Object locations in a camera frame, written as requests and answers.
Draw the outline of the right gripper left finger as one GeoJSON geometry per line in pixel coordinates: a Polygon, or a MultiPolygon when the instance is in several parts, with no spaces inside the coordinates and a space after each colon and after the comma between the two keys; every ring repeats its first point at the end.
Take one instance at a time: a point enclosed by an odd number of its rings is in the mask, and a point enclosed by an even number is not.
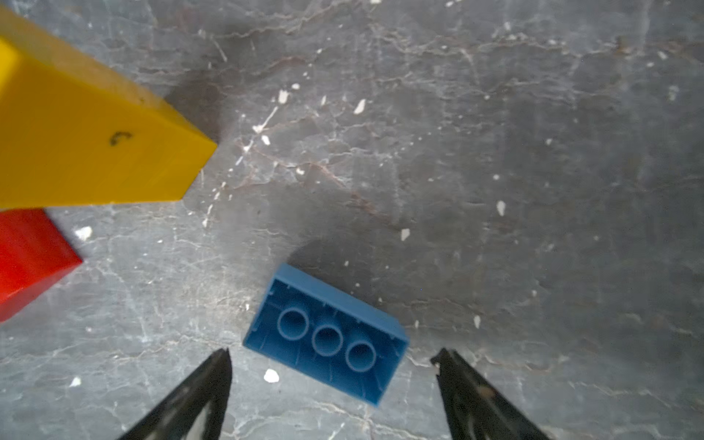
{"type": "Polygon", "coordinates": [[[122,437],[218,440],[232,378],[229,350],[220,348],[122,437]]]}

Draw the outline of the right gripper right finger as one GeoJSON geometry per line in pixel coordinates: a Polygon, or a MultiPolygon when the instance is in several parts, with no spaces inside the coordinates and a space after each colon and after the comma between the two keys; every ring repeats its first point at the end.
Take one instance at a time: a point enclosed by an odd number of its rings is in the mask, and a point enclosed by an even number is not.
{"type": "Polygon", "coordinates": [[[454,440],[548,440],[548,436],[454,349],[432,357],[454,440]]]}

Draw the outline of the long blue lego brick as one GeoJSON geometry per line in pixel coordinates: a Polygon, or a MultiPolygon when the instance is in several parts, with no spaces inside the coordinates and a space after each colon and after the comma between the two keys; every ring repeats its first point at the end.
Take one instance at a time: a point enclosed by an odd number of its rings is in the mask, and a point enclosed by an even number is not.
{"type": "Polygon", "coordinates": [[[282,264],[243,345],[378,405],[403,360],[409,338],[396,318],[282,264]]]}

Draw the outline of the small red lego brick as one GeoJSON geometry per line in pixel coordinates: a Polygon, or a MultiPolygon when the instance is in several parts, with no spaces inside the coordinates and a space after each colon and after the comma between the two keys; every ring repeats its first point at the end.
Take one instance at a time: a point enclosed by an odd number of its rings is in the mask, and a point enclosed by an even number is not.
{"type": "Polygon", "coordinates": [[[1,320],[12,318],[83,263],[41,209],[1,213],[1,320]]]}

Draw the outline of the yellow lego brick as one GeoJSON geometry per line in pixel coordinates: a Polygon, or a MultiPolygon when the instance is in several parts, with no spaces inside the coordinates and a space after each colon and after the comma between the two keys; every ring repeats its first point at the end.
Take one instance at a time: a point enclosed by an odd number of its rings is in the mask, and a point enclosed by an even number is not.
{"type": "Polygon", "coordinates": [[[181,199],[216,143],[161,97],[1,11],[1,205],[181,199]]]}

